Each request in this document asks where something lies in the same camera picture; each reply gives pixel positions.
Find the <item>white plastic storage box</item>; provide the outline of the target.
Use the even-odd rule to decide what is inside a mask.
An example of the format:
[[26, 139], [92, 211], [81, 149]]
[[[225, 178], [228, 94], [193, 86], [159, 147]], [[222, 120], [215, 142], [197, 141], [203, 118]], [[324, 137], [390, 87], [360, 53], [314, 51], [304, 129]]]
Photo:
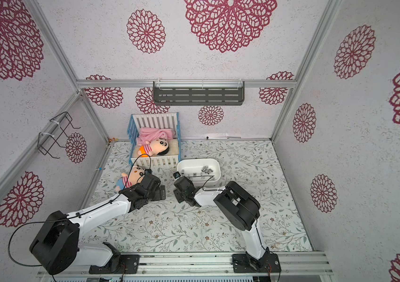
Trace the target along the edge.
[[[202, 173], [204, 166], [209, 166], [214, 172], [209, 175]], [[177, 165], [177, 171], [190, 179], [196, 187], [204, 188], [217, 186], [222, 176], [219, 162], [212, 158], [182, 160]]]

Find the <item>large chrome socket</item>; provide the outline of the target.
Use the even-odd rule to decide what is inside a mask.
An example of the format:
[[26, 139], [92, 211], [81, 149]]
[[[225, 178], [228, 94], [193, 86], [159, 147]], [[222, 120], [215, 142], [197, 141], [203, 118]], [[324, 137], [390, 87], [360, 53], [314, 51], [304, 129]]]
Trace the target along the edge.
[[202, 173], [205, 173], [205, 174], [212, 174], [214, 172], [214, 170], [213, 169], [211, 169], [209, 166], [204, 166], [203, 168], [202, 168]]

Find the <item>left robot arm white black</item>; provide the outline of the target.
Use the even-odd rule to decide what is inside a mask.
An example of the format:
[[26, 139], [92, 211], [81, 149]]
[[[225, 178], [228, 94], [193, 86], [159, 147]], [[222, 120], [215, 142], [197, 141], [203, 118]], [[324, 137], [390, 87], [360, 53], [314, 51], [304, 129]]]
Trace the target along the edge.
[[29, 247], [30, 253], [50, 275], [70, 266], [88, 266], [90, 274], [136, 273], [138, 255], [122, 255], [108, 242], [82, 242], [91, 230], [149, 202], [165, 200], [166, 189], [158, 177], [145, 174], [141, 182], [86, 209], [65, 214], [55, 211], [43, 223]]

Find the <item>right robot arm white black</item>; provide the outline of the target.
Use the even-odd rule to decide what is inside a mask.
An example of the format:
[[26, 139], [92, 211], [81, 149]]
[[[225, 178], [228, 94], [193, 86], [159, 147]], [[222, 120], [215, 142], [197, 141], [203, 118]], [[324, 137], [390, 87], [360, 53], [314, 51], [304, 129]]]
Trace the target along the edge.
[[246, 254], [250, 260], [262, 263], [268, 257], [269, 249], [263, 244], [259, 231], [260, 203], [235, 181], [221, 188], [204, 189], [196, 187], [187, 177], [174, 182], [174, 194], [179, 203], [190, 206], [216, 206], [229, 222], [243, 234]]

